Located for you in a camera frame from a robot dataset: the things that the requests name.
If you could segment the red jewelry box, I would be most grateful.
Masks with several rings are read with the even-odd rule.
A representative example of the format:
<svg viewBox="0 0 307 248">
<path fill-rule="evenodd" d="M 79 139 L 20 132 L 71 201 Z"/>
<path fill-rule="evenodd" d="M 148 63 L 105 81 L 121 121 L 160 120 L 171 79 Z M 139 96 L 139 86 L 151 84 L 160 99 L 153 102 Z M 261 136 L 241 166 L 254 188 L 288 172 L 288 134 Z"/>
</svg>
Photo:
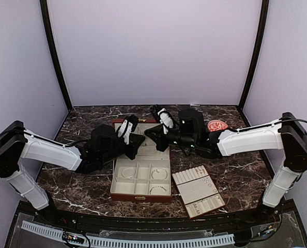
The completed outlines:
<svg viewBox="0 0 307 248">
<path fill-rule="evenodd" d="M 148 137 L 134 160 L 119 157 L 113 163 L 110 196 L 114 201 L 170 203 L 172 201 L 170 149 L 161 152 Z"/>
</svg>

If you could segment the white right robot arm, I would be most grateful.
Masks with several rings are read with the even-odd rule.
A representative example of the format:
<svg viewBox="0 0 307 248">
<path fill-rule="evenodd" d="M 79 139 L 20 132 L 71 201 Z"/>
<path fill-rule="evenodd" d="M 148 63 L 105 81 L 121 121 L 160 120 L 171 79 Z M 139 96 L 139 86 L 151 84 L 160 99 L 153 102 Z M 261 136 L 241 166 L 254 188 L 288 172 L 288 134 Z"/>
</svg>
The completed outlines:
<svg viewBox="0 0 307 248">
<path fill-rule="evenodd" d="M 272 182 L 265 189 L 262 205 L 252 212 L 252 220 L 263 224 L 272 215 L 284 194 L 307 171 L 307 132 L 303 120 L 286 112 L 282 117 L 259 126 L 241 129 L 226 128 L 209 131 L 203 114 L 189 108 L 179 112 L 175 121 L 165 109 L 152 114 L 159 125 L 145 130 L 145 135 L 156 145 L 158 151 L 168 146 L 193 149 L 207 159 L 228 157 L 233 154 L 258 150 L 283 150 L 284 160 Z"/>
</svg>

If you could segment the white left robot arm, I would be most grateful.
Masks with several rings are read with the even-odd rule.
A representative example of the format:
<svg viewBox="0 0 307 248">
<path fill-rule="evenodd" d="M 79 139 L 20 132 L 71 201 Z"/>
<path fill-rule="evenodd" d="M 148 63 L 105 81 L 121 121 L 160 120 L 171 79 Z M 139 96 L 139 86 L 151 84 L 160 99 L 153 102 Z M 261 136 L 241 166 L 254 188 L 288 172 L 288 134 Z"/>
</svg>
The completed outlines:
<svg viewBox="0 0 307 248">
<path fill-rule="evenodd" d="M 0 134 L 0 178 L 11 186 L 31 205 L 41 211 L 41 217 L 50 225 L 61 221 L 61 214 L 53 208 L 53 200 L 20 164 L 21 159 L 31 159 L 60 166 L 78 174 L 101 170 L 120 156 L 135 159 L 145 136 L 135 134 L 137 119 L 125 118 L 118 129 L 101 124 L 91 132 L 84 146 L 76 142 L 63 144 L 41 137 L 14 121 Z"/>
</svg>

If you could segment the red jewelry tray insert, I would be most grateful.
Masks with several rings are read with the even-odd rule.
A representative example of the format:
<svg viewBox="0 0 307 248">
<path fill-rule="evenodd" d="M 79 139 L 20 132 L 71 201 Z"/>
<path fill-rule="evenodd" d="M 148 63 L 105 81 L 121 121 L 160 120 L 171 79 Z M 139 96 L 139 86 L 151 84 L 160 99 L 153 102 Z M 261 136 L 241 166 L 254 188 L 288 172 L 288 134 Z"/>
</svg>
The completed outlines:
<svg viewBox="0 0 307 248">
<path fill-rule="evenodd" d="M 225 206 L 225 202 L 204 166 L 172 174 L 182 203 L 190 219 Z"/>
</svg>

